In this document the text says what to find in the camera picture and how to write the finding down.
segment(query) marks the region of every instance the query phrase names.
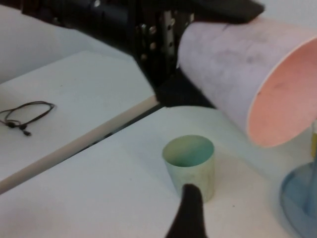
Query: cup rim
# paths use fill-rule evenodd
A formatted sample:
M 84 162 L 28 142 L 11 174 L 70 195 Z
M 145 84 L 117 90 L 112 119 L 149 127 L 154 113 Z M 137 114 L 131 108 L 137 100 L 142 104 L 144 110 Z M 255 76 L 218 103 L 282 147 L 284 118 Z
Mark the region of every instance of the cup rim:
M 168 149 L 168 147 L 171 146 L 171 144 L 172 144 L 173 142 L 175 142 L 175 141 L 177 141 L 177 140 L 180 140 L 180 139 L 184 139 L 184 138 L 186 138 L 186 137 L 196 137 L 196 138 L 198 137 L 198 138 L 201 138 L 201 139 L 207 141 L 207 142 L 210 144 L 210 146 L 212 147 L 212 153 L 208 156 L 208 158 L 207 158 L 205 161 L 203 161 L 202 163 L 197 164 L 197 165 L 184 167 L 184 166 L 174 165 L 174 164 L 172 164 L 172 163 L 170 163 L 169 161 L 166 160 L 165 153 L 166 153 L 166 150 Z M 203 165 L 204 163 L 208 162 L 210 159 L 213 159 L 214 151 L 215 151 L 214 144 L 213 144 L 212 141 L 209 140 L 208 138 L 206 138 L 206 137 L 204 137 L 204 136 L 201 136 L 201 135 L 188 134 L 188 135 L 179 136 L 179 137 L 177 137 L 177 138 L 172 139 L 170 142 L 168 142 L 168 143 L 164 146 L 164 148 L 163 148 L 162 157 L 163 157 L 164 161 L 165 161 L 166 163 L 168 163 L 169 165 L 172 165 L 172 166 L 175 166 L 175 167 L 178 167 L 178 168 L 183 168 L 183 169 L 190 169 L 190 168 L 192 168 L 192 167 L 196 167 L 196 166 Z

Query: yellow object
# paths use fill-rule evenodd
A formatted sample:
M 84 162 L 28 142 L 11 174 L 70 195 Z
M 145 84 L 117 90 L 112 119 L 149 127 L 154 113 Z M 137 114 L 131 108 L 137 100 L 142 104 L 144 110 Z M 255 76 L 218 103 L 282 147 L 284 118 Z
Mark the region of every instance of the yellow object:
M 317 120 L 313 123 L 313 136 L 312 136 L 312 157 L 316 157 L 317 151 Z

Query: white table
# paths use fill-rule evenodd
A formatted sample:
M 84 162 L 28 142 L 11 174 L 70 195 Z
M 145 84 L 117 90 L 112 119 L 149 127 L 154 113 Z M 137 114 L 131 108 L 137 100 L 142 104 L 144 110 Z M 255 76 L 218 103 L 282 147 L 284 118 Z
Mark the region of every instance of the white table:
M 157 104 L 133 61 L 90 52 L 60 60 L 0 85 L 0 111 L 31 101 L 57 105 L 24 136 L 0 125 L 0 193 L 50 168 Z M 47 108 L 12 116 L 28 121 Z
M 185 134 L 215 144 L 210 238 L 292 237 L 272 198 L 286 172 L 311 160 L 309 133 L 262 150 L 219 111 L 188 107 L 159 110 L 1 195 L 0 237 L 163 238 L 179 198 L 161 152 Z

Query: paper cup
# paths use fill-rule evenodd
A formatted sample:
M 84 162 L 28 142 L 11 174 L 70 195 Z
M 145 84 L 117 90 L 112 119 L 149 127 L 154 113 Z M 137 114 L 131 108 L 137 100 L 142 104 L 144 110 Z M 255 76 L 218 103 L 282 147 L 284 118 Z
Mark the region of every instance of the paper cup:
M 163 150 L 168 173 L 179 196 L 185 184 L 193 184 L 202 193 L 203 201 L 214 191 L 214 146 L 202 136 L 186 135 L 172 140 Z
M 316 32 L 265 18 L 192 23 L 178 60 L 185 75 L 254 143 L 284 143 L 317 118 Z

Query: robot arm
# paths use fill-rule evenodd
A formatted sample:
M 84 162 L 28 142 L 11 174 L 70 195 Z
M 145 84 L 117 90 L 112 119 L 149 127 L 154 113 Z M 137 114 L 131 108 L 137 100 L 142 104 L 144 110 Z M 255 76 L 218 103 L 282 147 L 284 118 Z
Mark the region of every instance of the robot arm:
M 0 0 L 59 27 L 73 28 L 132 55 L 166 107 L 213 107 L 177 67 L 192 21 L 248 23 L 264 11 L 251 0 Z

